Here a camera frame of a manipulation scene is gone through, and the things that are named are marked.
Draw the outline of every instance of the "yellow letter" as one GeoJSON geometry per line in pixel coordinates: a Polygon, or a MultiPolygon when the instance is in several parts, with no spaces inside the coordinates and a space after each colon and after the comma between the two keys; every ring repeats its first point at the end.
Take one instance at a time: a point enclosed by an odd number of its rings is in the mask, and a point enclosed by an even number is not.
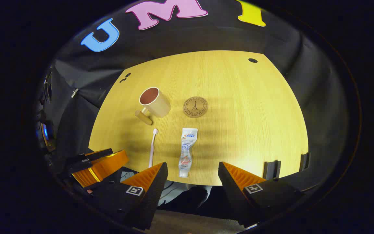
{"type": "Polygon", "coordinates": [[[262,21],[261,9],[250,3],[236,0],[242,5],[242,15],[238,16],[238,19],[249,24],[258,25],[265,27],[266,24],[262,21]]]}

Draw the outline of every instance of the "toothbrush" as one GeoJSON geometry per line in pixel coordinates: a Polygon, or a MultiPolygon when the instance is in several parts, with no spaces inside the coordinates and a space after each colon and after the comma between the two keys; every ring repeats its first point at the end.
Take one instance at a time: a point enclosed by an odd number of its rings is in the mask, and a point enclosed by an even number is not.
{"type": "Polygon", "coordinates": [[[150,163],[148,164],[148,168],[153,166],[154,140],[155,140],[157,134],[158,134],[158,129],[154,128],[153,141],[151,142],[151,150],[150,150],[150,163]]]}

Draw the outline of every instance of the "blue letter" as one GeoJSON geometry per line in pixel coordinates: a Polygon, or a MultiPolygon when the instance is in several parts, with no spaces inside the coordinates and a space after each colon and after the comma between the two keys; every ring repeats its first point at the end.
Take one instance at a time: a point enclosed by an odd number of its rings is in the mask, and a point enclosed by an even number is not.
{"type": "Polygon", "coordinates": [[[116,40],[118,40],[119,37],[119,31],[111,23],[112,20],[113,19],[108,19],[107,21],[99,25],[98,28],[96,28],[97,30],[103,29],[109,35],[109,38],[106,41],[102,43],[99,42],[95,37],[93,37],[93,32],[91,32],[82,40],[80,44],[87,46],[93,52],[101,52],[105,49],[108,49],[111,45],[113,45],[113,43],[116,42],[116,40]]]}

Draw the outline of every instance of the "eiffel tower print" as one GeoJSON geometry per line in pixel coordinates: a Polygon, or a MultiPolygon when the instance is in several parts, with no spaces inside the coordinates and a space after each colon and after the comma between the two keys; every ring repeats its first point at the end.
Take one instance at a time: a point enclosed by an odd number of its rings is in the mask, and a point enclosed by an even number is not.
{"type": "Polygon", "coordinates": [[[197,107],[196,107],[196,104],[197,104],[197,101],[194,101],[194,107],[192,108],[192,110],[196,110],[198,111],[197,107]]]}

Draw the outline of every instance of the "wooden table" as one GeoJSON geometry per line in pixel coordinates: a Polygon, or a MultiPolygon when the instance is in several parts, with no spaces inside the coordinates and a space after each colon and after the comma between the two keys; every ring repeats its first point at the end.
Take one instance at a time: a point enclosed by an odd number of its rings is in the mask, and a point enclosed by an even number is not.
{"type": "Polygon", "coordinates": [[[89,148],[125,149],[126,167],[140,172],[148,167],[154,128],[159,133],[153,164],[167,162],[168,180],[195,185],[221,185],[220,161],[262,176],[264,162],[280,160],[280,177],[287,176],[298,172],[301,154],[308,152],[303,114],[291,88],[265,55],[252,52],[191,52],[126,69],[102,104],[89,148]],[[168,97],[171,111],[152,116],[153,124],[146,125],[134,112],[142,109],[139,96],[151,86],[168,97]],[[183,103],[192,96],[208,101],[204,116],[184,115],[183,103]],[[183,127],[199,129],[188,178],[178,176],[183,127]]]}

